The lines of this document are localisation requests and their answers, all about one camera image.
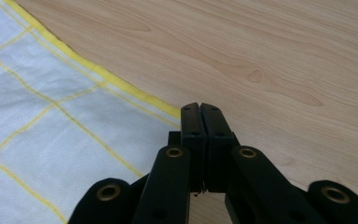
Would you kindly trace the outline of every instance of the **yellow grid lines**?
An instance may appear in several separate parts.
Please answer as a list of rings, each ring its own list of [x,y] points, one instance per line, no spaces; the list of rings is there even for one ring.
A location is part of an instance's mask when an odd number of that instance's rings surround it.
[[[70,96],[66,96],[66,97],[64,97],[64,98],[62,98],[60,101],[58,101],[57,103],[58,104],[60,104],[60,103],[62,103],[62,102],[65,102],[65,101],[68,101],[68,100],[72,100],[72,99],[74,99],[74,98],[76,98],[76,97],[78,97],[78,96],[80,96],[80,95],[83,95],[83,94],[86,94],[86,93],[88,93],[88,92],[91,92],[91,91],[93,91],[93,90],[95,90],[96,88],[98,88],[98,87],[100,87],[100,85],[95,85],[95,86],[93,86],[93,87],[91,87],[90,89],[88,89],[88,90],[85,90],[85,91],[80,91],[80,92],[78,92],[78,93],[76,93],[76,94],[73,94],[73,95],[70,95]],[[25,124],[24,126],[22,126],[21,128],[19,128],[17,131],[15,131],[14,133],[12,133],[11,135],[9,135],[1,144],[0,144],[0,150],[11,140],[11,139],[13,139],[13,137],[15,137],[16,135],[18,135],[19,133],[22,133],[22,132],[24,132],[25,130],[27,130],[27,129],[29,129],[32,125],[34,125],[38,120],[40,120],[42,117],[43,117],[43,115],[45,115],[53,106],[55,106],[55,104],[51,104],[51,105],[48,105],[45,109],[43,109],[38,115],[36,115],[30,122],[28,122],[27,124]],[[25,189],[26,191],[28,191],[28,192],[30,192],[31,193],[31,195],[33,195],[33,196],[37,196],[37,194],[36,194],[36,192],[34,192],[34,190],[28,190],[28,189]],[[36,197],[36,199],[37,200],[39,200],[41,203],[43,203],[43,204],[45,204],[45,205],[47,205],[48,206],[48,208],[50,208],[55,214],[57,214],[57,212],[56,211],[59,211],[52,203],[50,203],[48,200],[46,200],[46,199],[43,199],[43,200],[41,200],[41,196],[38,196],[38,197]]]
[[[1,44],[0,45],[0,49],[6,47],[7,45],[10,45],[14,42],[16,42],[18,39],[20,39],[23,35],[25,35],[26,33],[28,33],[33,27],[32,26],[29,26],[27,27],[26,29],[24,29],[19,35],[16,35],[15,37],[13,37],[11,40],[7,41],[6,43],[4,44]]]
[[[28,193],[30,193],[32,196],[34,196],[39,202],[47,206],[49,209],[53,211],[55,215],[60,219],[62,223],[66,223],[67,220],[63,216],[63,214],[48,200],[40,196],[36,191],[31,189],[29,186],[27,186],[18,176],[16,176],[14,173],[12,173],[9,169],[6,168],[6,166],[0,164],[0,170],[6,173],[8,176],[10,176],[14,181],[16,181],[17,184],[19,184],[23,189],[25,189]]]
[[[59,49],[66,57],[71,60],[79,63],[83,67],[88,68],[90,71],[98,74],[103,79],[107,80],[109,83],[114,86],[120,88],[122,91],[127,94],[137,98],[140,101],[143,101],[147,104],[153,105],[164,113],[172,116],[173,118],[179,119],[180,112],[178,108],[168,105],[165,102],[161,101],[158,97],[148,95],[146,92],[141,91],[140,89],[132,86],[130,83],[126,82],[122,78],[116,76],[115,74],[110,73],[108,70],[103,67],[88,61],[87,59],[81,57],[79,54],[75,53],[72,49],[70,49],[67,45],[65,45],[61,40],[59,40],[54,34],[48,31],[48,29],[41,24],[37,19],[35,19],[32,15],[30,15],[26,10],[24,10],[21,6],[19,6],[13,0],[3,0],[6,4],[8,4],[15,13],[19,14],[22,19],[26,20],[28,23],[32,24],[32,26],[36,29],[36,31],[41,34],[49,44],[55,46]]]
[[[133,167],[131,164],[129,164],[127,161],[122,159],[112,148],[110,148],[103,140],[101,140],[97,135],[92,133],[89,129],[87,129],[82,123],[80,123],[78,120],[73,118],[66,110],[64,110],[59,104],[45,96],[44,94],[40,93],[39,91],[36,91],[34,88],[32,88],[30,85],[28,85],[19,75],[17,75],[15,72],[10,70],[8,67],[6,67],[1,61],[0,66],[7,72],[9,72],[13,77],[15,77],[28,91],[32,92],[33,94],[39,96],[40,98],[54,104],[58,109],[61,110],[61,112],[73,123],[75,123],[81,130],[83,130],[85,133],[90,135],[95,141],[101,144],[108,152],[111,154],[116,160],[121,162],[125,167],[127,167],[129,170],[133,171],[138,176],[143,176],[141,172],[139,172],[135,167]]]
[[[2,8],[16,23],[18,23],[21,27],[23,27],[24,29],[26,28],[25,25],[23,25],[19,20],[17,20],[6,8],[4,8],[1,4],[0,4],[0,8]],[[30,34],[34,37],[34,39],[40,44],[42,45],[45,49],[47,49],[48,51],[50,51],[51,53],[53,53],[56,57],[60,58],[64,63],[66,63],[67,65],[69,65],[70,67],[72,67],[73,69],[75,69],[77,72],[83,74],[84,76],[88,77],[90,80],[98,83],[98,80],[96,80],[93,76],[91,76],[89,73],[86,73],[85,71],[79,69],[77,66],[75,66],[74,64],[72,64],[70,61],[64,59],[60,54],[58,54],[54,49],[52,49],[49,45],[47,45],[46,43],[44,43],[43,41],[40,40],[40,38],[35,35],[33,32],[30,32]],[[106,89],[109,92],[113,92],[113,90],[107,88],[106,86],[103,86],[104,89]],[[136,105],[137,108],[143,110],[145,113],[156,117],[158,119],[161,119],[164,122],[167,122],[168,120],[163,118],[162,116],[154,113],[153,111],[150,111],[146,108],[144,108],[141,105],[136,104],[135,102],[133,102],[131,99],[128,99],[127,97],[125,97],[124,95],[120,96],[121,99],[126,99],[127,102],[131,102],[132,105]],[[179,126],[171,121],[168,122],[170,125],[172,125],[173,127],[178,128]]]

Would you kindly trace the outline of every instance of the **light wood surface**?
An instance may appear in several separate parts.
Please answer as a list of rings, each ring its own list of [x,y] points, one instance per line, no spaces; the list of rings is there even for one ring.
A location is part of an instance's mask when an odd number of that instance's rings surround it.
[[[358,193],[358,1],[18,1],[58,38],[181,107],[219,106],[296,186]],[[229,223],[222,195],[190,223]]]

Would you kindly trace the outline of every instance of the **white cloth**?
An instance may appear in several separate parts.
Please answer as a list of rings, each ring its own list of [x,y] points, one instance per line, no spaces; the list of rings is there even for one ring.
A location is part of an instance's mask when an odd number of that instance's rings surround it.
[[[95,182],[147,174],[178,109],[0,0],[0,223],[65,223]]]

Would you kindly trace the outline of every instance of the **fabric edge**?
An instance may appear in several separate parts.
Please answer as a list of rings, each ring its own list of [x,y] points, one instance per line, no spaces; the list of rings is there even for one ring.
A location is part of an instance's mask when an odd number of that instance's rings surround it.
[[[60,39],[58,39],[57,36],[55,36],[51,31],[49,31],[47,27],[45,27],[41,22],[39,22],[34,16],[32,16],[28,11],[26,11],[14,0],[5,0],[5,2],[24,20],[28,21],[38,31],[38,33],[41,34],[50,44],[60,49],[68,58],[83,65],[92,72],[98,74],[101,78],[103,78],[103,80],[114,86],[117,86],[124,92],[128,93],[129,95],[132,95],[140,101],[146,102],[176,119],[180,118],[180,111],[178,108],[165,103],[156,96],[150,95],[147,92],[142,91],[141,89],[131,85],[129,82],[125,81],[121,77],[118,77],[117,75],[109,72],[102,66],[85,59],[84,57],[76,53],[74,50],[69,48]]]

